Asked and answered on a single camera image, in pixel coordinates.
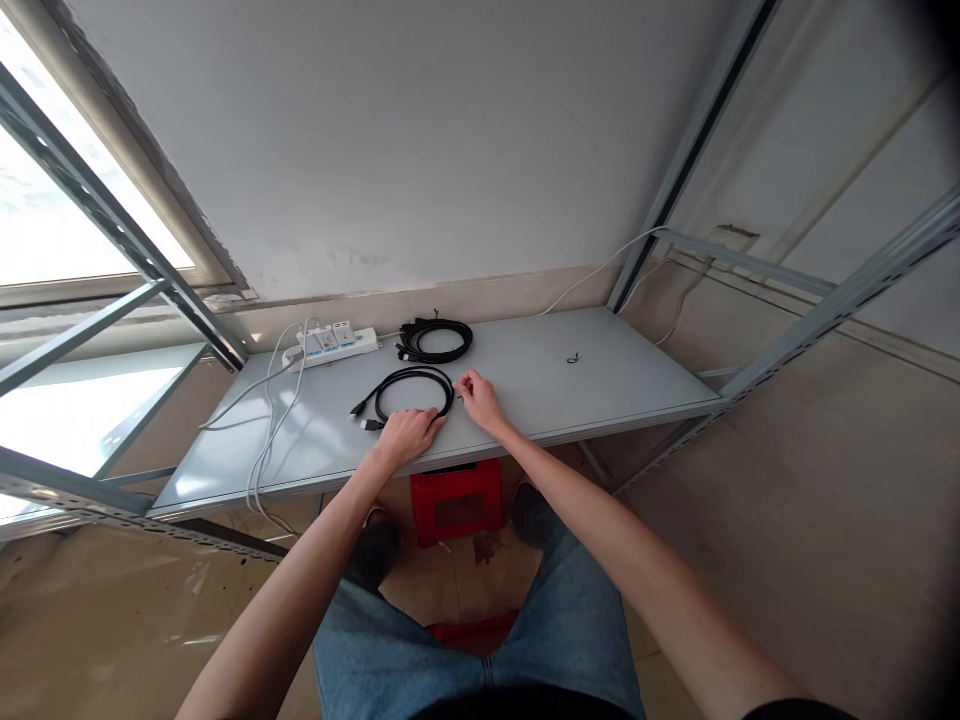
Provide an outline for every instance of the shoe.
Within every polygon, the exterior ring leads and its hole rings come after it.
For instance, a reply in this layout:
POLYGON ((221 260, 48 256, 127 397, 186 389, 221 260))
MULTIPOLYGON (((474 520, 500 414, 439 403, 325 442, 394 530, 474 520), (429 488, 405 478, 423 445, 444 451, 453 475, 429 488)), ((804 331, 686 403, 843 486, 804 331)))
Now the shoe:
POLYGON ((353 547, 343 576, 377 594, 400 554, 400 529, 382 507, 374 506, 363 521, 363 529, 353 547), (371 522, 375 513, 383 517, 371 522))
POLYGON ((545 538, 537 520, 546 508, 549 508, 546 499, 532 482, 524 480, 517 486, 513 502, 510 503, 510 524, 518 538, 538 550, 543 550, 545 538))

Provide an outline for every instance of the blue jeans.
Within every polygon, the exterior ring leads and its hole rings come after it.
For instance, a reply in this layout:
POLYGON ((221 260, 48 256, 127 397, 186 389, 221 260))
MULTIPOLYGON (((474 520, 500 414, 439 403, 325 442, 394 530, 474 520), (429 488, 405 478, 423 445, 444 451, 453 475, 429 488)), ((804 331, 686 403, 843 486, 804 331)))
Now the blue jeans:
POLYGON ((517 621, 487 658, 441 646, 421 625, 350 580, 340 582, 313 642, 324 720, 409 718, 483 688, 554 685, 644 719, 620 593, 543 503, 546 542, 517 621))

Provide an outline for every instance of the red stool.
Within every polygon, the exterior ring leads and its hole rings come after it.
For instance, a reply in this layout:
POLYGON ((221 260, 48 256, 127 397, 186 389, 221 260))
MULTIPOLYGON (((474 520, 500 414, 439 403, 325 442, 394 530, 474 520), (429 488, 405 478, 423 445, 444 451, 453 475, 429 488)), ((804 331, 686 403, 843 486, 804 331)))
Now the red stool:
POLYGON ((475 623, 427 625, 427 632, 445 648, 477 657, 489 657, 507 639, 518 614, 519 611, 514 610, 501 617, 475 623))
POLYGON ((417 544, 503 528, 500 463, 481 460, 410 476, 417 544))

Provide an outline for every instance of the left hand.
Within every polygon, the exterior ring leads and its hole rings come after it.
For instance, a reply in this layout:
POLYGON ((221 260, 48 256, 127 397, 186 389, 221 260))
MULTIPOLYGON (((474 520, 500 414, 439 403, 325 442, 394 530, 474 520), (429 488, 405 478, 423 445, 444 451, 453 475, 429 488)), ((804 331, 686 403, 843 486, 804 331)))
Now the left hand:
POLYGON ((447 421, 446 417, 434 420, 436 417, 436 408, 391 413, 374 451, 396 468, 406 465, 430 447, 437 431, 447 421))

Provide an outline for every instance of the hand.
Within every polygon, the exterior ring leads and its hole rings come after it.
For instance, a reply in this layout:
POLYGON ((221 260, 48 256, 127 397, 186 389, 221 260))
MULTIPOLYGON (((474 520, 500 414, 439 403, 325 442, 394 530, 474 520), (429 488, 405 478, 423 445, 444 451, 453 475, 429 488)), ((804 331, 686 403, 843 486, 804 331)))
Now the hand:
POLYGON ((467 370, 460 378, 460 382, 454 383, 453 386, 463 396, 463 404, 473 421, 490 435, 497 437, 498 434, 510 428, 510 423, 500 409, 500 401, 497 399, 497 391, 493 389, 493 383, 476 370, 473 368, 467 370))
POLYGON ((391 413, 374 451, 394 465, 395 469, 400 468, 430 447, 437 431, 446 421, 446 417, 437 418, 436 408, 391 413))

